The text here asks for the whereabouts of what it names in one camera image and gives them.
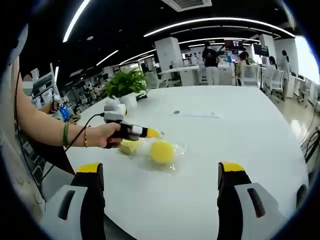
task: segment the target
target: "hand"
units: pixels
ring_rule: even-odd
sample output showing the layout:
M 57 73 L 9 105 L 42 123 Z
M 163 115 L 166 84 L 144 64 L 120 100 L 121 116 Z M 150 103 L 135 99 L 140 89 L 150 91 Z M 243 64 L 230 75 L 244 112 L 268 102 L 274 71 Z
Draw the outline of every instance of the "hand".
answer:
M 97 146 L 104 149 L 107 144 L 114 143 L 114 148 L 119 147 L 122 142 L 122 138 L 110 138 L 110 136 L 114 134 L 115 131 L 120 131 L 120 128 L 120 124 L 115 122 L 95 127 L 97 134 Z

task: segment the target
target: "white pot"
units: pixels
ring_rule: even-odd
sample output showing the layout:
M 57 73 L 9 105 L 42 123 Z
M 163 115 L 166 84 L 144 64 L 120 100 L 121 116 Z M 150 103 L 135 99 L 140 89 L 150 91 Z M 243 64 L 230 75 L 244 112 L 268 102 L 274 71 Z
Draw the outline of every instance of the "white pot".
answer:
M 134 109 L 137 106 L 136 94 L 134 92 L 119 98 L 120 103 L 124 104 L 127 110 Z

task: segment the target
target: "white pants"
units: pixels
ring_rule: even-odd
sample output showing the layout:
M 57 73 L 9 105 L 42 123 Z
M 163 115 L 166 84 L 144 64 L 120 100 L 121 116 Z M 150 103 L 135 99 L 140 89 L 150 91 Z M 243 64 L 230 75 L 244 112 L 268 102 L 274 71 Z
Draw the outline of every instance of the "white pants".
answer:
M 219 85 L 219 70 L 216 66 L 207 66 L 205 72 L 208 85 Z

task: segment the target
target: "yellow sponge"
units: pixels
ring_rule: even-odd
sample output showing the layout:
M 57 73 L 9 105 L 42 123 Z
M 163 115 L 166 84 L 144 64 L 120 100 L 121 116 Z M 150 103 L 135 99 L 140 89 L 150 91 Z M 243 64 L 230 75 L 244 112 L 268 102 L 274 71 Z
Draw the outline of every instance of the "yellow sponge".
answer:
M 138 141 L 129 141 L 123 140 L 120 144 L 118 150 L 126 155 L 135 155 L 138 147 L 141 145 L 142 140 L 139 139 Z
M 174 147 L 162 140 L 156 140 L 150 149 L 150 157 L 157 164 L 167 164 L 174 159 Z

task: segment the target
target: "black ceiling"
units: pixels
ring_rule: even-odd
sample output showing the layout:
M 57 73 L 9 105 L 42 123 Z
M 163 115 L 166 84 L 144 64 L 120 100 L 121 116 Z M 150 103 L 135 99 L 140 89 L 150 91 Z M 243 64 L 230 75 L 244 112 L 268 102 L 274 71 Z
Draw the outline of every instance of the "black ceiling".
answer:
M 250 38 L 259 31 L 243 28 L 202 28 L 206 26 L 244 26 L 280 35 L 287 34 L 267 26 L 238 21 L 204 21 L 174 27 L 149 37 L 145 34 L 175 23 L 212 17 L 239 17 L 258 20 L 278 26 L 287 22 L 280 5 L 272 0 L 213 0 L 212 7 L 176 12 L 161 0 L 91 0 L 76 22 L 67 42 L 65 32 L 83 0 L 47 0 L 29 23 L 29 34 L 20 57 L 24 71 L 38 68 L 40 73 L 49 71 L 49 63 L 59 66 L 58 85 L 70 81 L 70 74 L 88 69 L 115 50 L 118 53 L 97 68 L 119 64 L 126 59 L 152 50 L 153 43 L 169 36 L 179 42 L 215 37 Z M 193 42 L 180 45 L 185 49 Z

